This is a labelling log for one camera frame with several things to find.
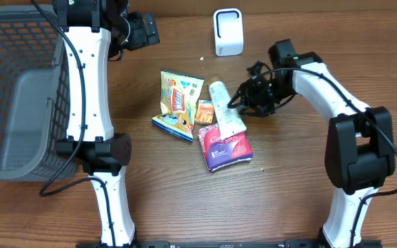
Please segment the white tube gold cap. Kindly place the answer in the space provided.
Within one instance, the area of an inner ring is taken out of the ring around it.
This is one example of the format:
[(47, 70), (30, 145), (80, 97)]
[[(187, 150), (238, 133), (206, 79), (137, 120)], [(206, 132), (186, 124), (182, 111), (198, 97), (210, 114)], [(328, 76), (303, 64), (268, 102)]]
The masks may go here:
[(223, 80), (218, 76), (213, 76), (207, 81), (207, 84), (221, 139), (224, 140), (236, 134), (246, 132), (247, 127), (238, 115), (238, 112), (227, 106), (232, 98)]

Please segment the orange small packet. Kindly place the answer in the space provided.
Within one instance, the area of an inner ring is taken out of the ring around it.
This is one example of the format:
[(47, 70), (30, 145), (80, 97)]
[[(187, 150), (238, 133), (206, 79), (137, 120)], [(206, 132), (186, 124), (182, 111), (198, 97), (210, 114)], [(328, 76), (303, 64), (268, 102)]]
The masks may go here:
[(212, 101), (199, 100), (195, 122), (203, 125), (211, 125), (214, 118), (214, 106)]

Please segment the red purple Carefree pack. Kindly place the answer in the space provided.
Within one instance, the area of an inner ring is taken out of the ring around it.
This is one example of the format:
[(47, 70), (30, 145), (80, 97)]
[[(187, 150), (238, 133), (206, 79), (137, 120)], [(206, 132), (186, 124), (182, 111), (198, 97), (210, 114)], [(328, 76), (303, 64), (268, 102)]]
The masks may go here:
[(245, 132), (221, 139), (218, 124), (201, 128), (198, 131), (198, 139), (210, 172), (235, 163), (250, 161), (254, 155)]

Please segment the yellow snack chip bag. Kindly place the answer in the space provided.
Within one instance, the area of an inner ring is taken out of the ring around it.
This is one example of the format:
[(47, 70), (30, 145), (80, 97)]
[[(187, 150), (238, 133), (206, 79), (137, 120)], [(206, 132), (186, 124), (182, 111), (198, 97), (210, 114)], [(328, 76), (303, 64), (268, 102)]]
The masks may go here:
[(161, 113), (152, 124), (190, 143), (204, 78), (161, 69)]

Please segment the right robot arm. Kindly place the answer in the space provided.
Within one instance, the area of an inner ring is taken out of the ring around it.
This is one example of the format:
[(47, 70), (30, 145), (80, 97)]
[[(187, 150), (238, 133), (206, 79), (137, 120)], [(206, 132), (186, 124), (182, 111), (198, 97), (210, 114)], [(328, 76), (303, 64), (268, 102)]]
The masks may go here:
[(319, 247), (372, 247), (360, 230), (373, 197), (394, 173), (391, 115), (350, 94), (315, 52), (299, 54), (289, 39), (268, 50), (272, 62), (248, 68), (227, 106), (243, 116), (266, 117), (302, 96), (328, 122), (325, 170), (335, 187)]

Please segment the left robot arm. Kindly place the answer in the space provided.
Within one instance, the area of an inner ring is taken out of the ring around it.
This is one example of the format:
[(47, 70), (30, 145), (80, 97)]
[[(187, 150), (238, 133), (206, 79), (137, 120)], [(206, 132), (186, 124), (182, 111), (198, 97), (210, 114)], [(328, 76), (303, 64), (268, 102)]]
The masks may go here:
[(92, 183), (101, 217), (97, 247), (134, 247), (125, 171), (131, 159), (129, 134), (114, 131), (108, 106), (107, 63), (124, 50), (159, 43), (151, 13), (128, 12), (127, 1), (54, 1), (57, 29), (67, 54), (70, 113), (57, 154), (79, 161)]

